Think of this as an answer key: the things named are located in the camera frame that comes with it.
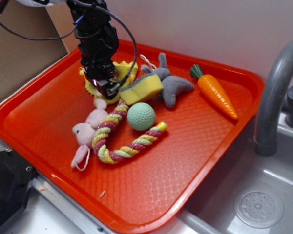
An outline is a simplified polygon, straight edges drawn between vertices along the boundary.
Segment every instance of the drain cover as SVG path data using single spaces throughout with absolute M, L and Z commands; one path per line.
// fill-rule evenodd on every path
M 283 215 L 281 198 L 267 188 L 250 187 L 241 191 L 234 201 L 239 219 L 254 228 L 269 228 Z

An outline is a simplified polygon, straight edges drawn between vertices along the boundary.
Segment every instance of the sink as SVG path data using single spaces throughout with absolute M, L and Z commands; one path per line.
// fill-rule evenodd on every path
M 185 205 L 222 234 L 293 234 L 293 129 L 278 125 L 277 153 L 254 152 L 253 119 Z

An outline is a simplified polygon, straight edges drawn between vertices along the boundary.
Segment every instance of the red plastic tray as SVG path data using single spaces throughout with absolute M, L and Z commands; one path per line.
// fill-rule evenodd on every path
M 156 65 L 159 53 L 165 52 L 171 73 L 191 80 L 195 88 L 180 94 L 173 109 L 163 102 L 150 103 L 157 122 L 166 122 L 168 130 L 125 163 L 103 164 L 92 155 L 85 171 L 70 167 L 78 148 L 72 127 L 94 109 L 93 96 L 79 75 L 77 50 L 0 107 L 0 138 L 106 226 L 126 234 L 155 230 L 178 213 L 255 114 L 263 89 L 261 79 L 247 71 L 147 46 L 138 48 Z M 113 60 L 132 59 L 131 43 L 121 41 Z M 195 63 L 218 78 L 239 121 L 200 94 L 189 76 Z M 123 120 L 109 137 L 108 148 L 119 149 L 140 134 Z

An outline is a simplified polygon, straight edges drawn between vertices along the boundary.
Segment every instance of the green ball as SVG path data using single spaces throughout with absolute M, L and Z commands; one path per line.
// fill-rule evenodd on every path
M 156 114 L 149 104 L 139 102 L 130 107 L 127 120 L 133 129 L 144 131 L 155 123 Z

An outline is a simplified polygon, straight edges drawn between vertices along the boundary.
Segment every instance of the pink bunny toy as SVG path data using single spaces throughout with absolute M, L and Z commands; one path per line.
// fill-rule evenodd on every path
M 80 171 L 83 171 L 88 165 L 90 147 L 96 133 L 96 128 L 108 116 L 108 112 L 105 110 L 107 103 L 103 99 L 97 99 L 95 103 L 97 108 L 88 115 L 85 123 L 78 123 L 73 127 L 73 133 L 76 135 L 79 148 L 71 162 L 71 167 L 76 167 Z M 78 164 L 86 155 L 85 165 L 83 168 L 80 168 Z

